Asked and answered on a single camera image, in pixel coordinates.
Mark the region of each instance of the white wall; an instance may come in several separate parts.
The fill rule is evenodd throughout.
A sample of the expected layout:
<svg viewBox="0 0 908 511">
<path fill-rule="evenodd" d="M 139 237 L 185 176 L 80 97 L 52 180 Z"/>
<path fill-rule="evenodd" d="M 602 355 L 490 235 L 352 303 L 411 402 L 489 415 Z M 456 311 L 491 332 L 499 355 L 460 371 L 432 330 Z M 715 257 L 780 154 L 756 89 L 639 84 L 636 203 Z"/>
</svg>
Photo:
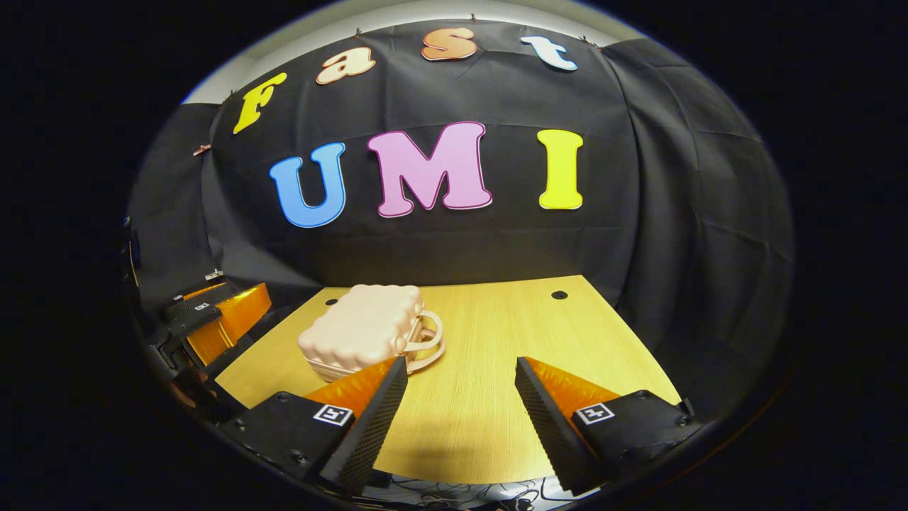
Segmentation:
<svg viewBox="0 0 908 511">
<path fill-rule="evenodd" d="M 431 19 L 466 21 L 472 13 L 482 20 L 537 26 L 575 37 L 585 35 L 590 42 L 600 46 L 643 37 L 620 21 L 570 0 L 397 0 L 397 4 L 388 5 L 391 3 L 394 0 L 348 0 L 291 23 L 223 65 L 183 102 L 220 103 L 231 90 L 247 85 L 297 56 L 351 37 L 357 28 L 369 32 L 385 26 Z M 578 19 L 587 23 L 581 24 Z"/>
</svg>

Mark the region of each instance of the screw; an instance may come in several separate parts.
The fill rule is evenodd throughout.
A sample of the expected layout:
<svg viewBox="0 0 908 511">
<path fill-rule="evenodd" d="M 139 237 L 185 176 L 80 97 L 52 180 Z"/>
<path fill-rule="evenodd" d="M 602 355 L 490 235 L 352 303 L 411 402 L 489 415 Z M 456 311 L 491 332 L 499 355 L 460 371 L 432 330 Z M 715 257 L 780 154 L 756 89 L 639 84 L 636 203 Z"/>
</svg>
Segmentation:
<svg viewBox="0 0 908 511">
<path fill-rule="evenodd" d="M 293 458 L 293 461 L 299 466 L 306 466 L 306 464 L 309 463 L 309 458 L 296 449 L 293 449 L 290 452 L 290 457 Z"/>
</svg>

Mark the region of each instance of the yellow letter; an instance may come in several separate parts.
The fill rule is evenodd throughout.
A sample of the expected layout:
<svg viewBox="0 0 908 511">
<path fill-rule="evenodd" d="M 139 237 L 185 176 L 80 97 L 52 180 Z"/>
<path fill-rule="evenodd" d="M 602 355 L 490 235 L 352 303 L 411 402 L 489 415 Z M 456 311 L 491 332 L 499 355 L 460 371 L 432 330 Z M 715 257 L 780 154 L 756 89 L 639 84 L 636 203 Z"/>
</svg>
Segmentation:
<svg viewBox="0 0 908 511">
<path fill-rule="evenodd" d="M 258 107 L 265 106 L 271 101 L 271 94 L 274 92 L 274 85 L 282 84 L 287 79 L 286 73 L 281 73 L 264 84 L 261 84 L 242 97 L 242 110 L 240 111 L 240 120 L 233 127 L 233 134 L 240 133 L 243 129 L 249 127 L 255 121 L 259 120 Z"/>
<path fill-rule="evenodd" d="M 583 196 L 577 193 L 577 149 L 583 138 L 560 129 L 544 129 L 536 137 L 548 152 L 546 192 L 539 196 L 545 209 L 577 209 Z"/>
</svg>

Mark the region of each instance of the pink handbag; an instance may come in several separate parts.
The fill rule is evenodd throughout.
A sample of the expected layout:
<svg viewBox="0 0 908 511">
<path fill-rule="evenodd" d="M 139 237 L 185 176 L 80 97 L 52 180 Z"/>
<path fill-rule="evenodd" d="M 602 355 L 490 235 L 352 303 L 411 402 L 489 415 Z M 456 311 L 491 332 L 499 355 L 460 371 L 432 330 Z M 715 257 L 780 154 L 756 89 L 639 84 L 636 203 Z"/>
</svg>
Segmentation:
<svg viewBox="0 0 908 511">
<path fill-rule="evenodd" d="M 407 357 L 407 374 L 438 360 L 445 351 L 441 320 L 425 310 L 416 286 L 356 285 L 328 312 L 300 334 L 306 361 L 325 381 L 332 382 L 392 356 Z M 438 332 L 422 326 L 428 317 Z M 425 336 L 431 339 L 420 340 Z M 422 360 L 416 352 L 439 349 Z"/>
</svg>

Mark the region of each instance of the black fabric backdrop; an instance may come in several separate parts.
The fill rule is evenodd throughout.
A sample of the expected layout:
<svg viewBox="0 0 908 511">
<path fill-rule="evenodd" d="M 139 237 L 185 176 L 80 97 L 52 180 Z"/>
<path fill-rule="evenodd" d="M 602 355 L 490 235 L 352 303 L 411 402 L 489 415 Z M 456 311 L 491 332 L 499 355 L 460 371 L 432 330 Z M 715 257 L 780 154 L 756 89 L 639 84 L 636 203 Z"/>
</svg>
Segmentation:
<svg viewBox="0 0 908 511">
<path fill-rule="evenodd" d="M 470 58 L 420 55 L 426 33 L 462 25 L 373 31 L 297 57 L 220 106 L 182 105 L 146 158 L 130 206 L 145 306 L 214 266 L 241 283 L 268 283 L 277 306 L 322 286 L 582 274 L 698 413 L 728 410 L 773 352 L 793 271 L 788 197 L 759 135 L 706 77 L 648 39 L 600 52 L 547 30 L 479 22 L 466 24 L 479 47 Z M 520 43 L 525 35 L 563 45 L 577 71 L 546 65 Z M 377 62 L 371 70 L 315 83 L 322 62 L 363 45 Z M 243 94 L 279 72 L 288 78 L 259 120 L 234 135 Z M 409 215 L 380 217 L 368 139 L 404 130 L 429 154 L 441 129 L 458 121 L 486 126 L 480 155 L 492 204 L 449 210 L 439 201 L 425 211 L 416 203 Z M 538 204 L 541 129 L 584 139 L 577 210 Z M 292 225 L 268 171 L 302 158 L 303 193 L 318 204 L 321 174 L 309 154 L 332 142 L 346 145 L 344 211 L 323 227 Z M 206 143 L 212 150 L 193 157 Z M 443 185 L 439 196 L 446 192 Z"/>
</svg>

